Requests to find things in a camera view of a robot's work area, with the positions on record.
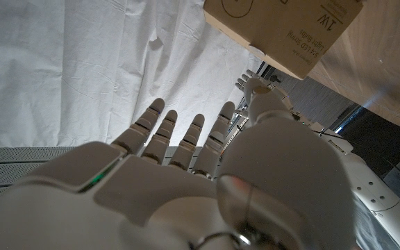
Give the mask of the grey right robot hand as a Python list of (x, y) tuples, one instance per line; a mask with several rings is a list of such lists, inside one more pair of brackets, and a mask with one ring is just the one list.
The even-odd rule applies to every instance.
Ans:
[(163, 165), (177, 114), (156, 99), (114, 142), (50, 160), (0, 197), (0, 249), (350, 249), (354, 205), (335, 150), (285, 93), (242, 85), (249, 128), (225, 143), (225, 103), (200, 151), (197, 115)]

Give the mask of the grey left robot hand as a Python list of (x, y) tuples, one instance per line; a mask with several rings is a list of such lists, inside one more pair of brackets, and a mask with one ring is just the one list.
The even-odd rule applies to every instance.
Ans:
[(245, 117), (250, 125), (255, 125), (270, 117), (285, 117), (305, 126), (312, 125), (309, 119), (294, 109), (289, 94), (285, 90), (251, 70), (248, 69), (237, 80), (236, 86), (244, 93), (246, 103), (246, 108), (238, 114)]

